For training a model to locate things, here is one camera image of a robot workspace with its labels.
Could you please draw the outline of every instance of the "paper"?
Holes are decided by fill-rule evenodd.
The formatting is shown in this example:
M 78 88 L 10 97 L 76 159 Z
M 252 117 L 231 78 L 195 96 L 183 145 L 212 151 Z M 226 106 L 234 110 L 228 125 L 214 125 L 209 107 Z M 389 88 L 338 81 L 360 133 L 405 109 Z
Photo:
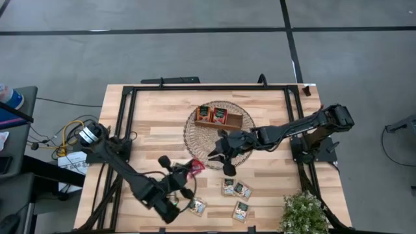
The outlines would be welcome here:
M 73 153 L 68 154 L 66 157 L 59 157 L 58 166 L 60 168 L 65 168 L 73 172 L 77 172 L 78 174 L 85 175 L 86 170 L 88 168 L 88 165 L 85 163 L 85 159 L 86 159 L 86 153 L 81 152 L 81 151 L 73 152 Z M 67 185 L 65 183 L 59 183 L 58 189 L 61 192 L 70 193 L 70 192 L 78 191 L 82 188 L 73 186 L 73 185 Z

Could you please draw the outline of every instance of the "wooden tabletop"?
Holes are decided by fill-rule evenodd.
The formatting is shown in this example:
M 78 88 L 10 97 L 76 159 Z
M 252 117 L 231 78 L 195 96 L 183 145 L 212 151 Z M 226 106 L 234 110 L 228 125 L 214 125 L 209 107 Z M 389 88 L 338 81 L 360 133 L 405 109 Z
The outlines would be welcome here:
M 101 124 L 115 127 L 122 88 L 121 84 L 107 87 L 99 118 Z M 306 97 L 300 92 L 305 116 L 320 107 L 315 86 L 311 86 L 311 94 Z M 137 132 L 138 137 L 133 142 L 130 165 L 140 172 L 162 170 L 157 162 L 161 155 L 169 156 L 172 162 L 187 162 L 190 155 L 183 142 L 185 121 L 198 105 L 214 100 L 238 104 L 250 114 L 256 126 L 281 125 L 289 121 L 285 96 L 280 90 L 139 91 L 132 126 L 132 131 Z M 126 102 L 123 128 L 126 124 L 128 105 L 129 98 Z M 297 116 L 293 97 L 292 105 Z M 340 221 L 350 226 L 350 217 L 337 170 L 325 162 L 317 162 L 315 166 L 322 198 Z M 88 169 L 75 228 L 84 224 L 90 216 L 100 168 L 100 164 L 94 164 Z M 98 201 L 102 197 L 105 175 L 106 169 L 101 178 Z M 198 217 L 185 211 L 168 225 L 153 209 L 147 210 L 135 200 L 128 184 L 124 182 L 116 230 L 158 231 L 160 227 L 166 227 L 167 231 L 246 231 L 248 226 L 256 225 L 258 231 L 275 231 L 279 229 L 283 214 L 283 196 L 300 190 L 298 169 L 292 160 L 288 139 L 272 153 L 253 151 L 250 158 L 237 167 L 235 179 L 241 179 L 253 188 L 253 194 L 247 202 L 251 206 L 251 212 L 246 224 L 231 218 L 236 202 L 242 200 L 221 195 L 222 178 L 222 171 L 210 169 L 197 175 L 196 195 L 208 203 L 203 216 Z M 193 188 L 193 184 L 193 181 L 189 181 L 187 187 Z M 182 208 L 186 203 L 187 201 L 183 200 L 178 206 Z M 111 208 L 112 205 L 109 205 L 105 227 L 109 227 Z

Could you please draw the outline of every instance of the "tea bag packet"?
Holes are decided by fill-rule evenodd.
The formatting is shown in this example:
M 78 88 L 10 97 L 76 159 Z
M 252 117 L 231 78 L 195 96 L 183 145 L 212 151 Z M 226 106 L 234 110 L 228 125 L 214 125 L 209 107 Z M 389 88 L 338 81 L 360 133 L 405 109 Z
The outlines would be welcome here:
M 238 201 L 233 211 L 233 218 L 245 224 L 247 222 L 249 210 L 250 207 L 247 204 Z
M 222 195 L 234 196 L 234 179 L 224 178 L 222 180 Z
M 244 201 L 248 201 L 248 198 L 250 198 L 250 196 L 253 193 L 253 189 L 250 186 L 239 181 L 234 186 L 234 193 L 235 195 L 242 198 Z
M 194 215 L 201 217 L 206 207 L 207 202 L 203 201 L 201 198 L 193 198 L 189 205 L 189 211 L 194 213 Z

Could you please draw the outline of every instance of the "wicker basket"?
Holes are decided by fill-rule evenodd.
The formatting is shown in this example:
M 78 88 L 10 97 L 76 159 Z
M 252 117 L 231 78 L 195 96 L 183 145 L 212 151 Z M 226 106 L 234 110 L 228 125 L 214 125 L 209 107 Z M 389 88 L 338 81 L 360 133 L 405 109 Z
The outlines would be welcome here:
M 229 101 L 212 101 L 203 104 L 203 106 L 215 107 L 227 109 L 228 113 L 241 114 L 242 115 L 242 128 L 243 131 L 250 131 L 255 127 L 252 117 L 238 105 Z M 208 154 L 215 149 L 215 142 L 220 139 L 218 136 L 218 130 L 208 127 L 195 126 L 196 110 L 190 114 L 183 130 L 183 140 L 188 152 L 199 161 L 201 161 L 206 167 L 215 170 L 222 170 L 223 164 L 216 161 L 208 161 Z M 242 164 L 250 155 L 251 151 L 242 155 L 238 155 L 232 159 L 232 164 L 238 166 Z

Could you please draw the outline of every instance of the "green plant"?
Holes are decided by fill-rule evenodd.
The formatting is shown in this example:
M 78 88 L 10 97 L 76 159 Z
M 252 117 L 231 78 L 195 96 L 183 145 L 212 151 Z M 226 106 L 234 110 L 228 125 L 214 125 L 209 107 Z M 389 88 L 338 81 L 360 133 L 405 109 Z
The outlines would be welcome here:
M 285 214 L 280 228 L 294 234 L 327 234 L 328 224 L 320 205 L 309 191 L 285 197 Z

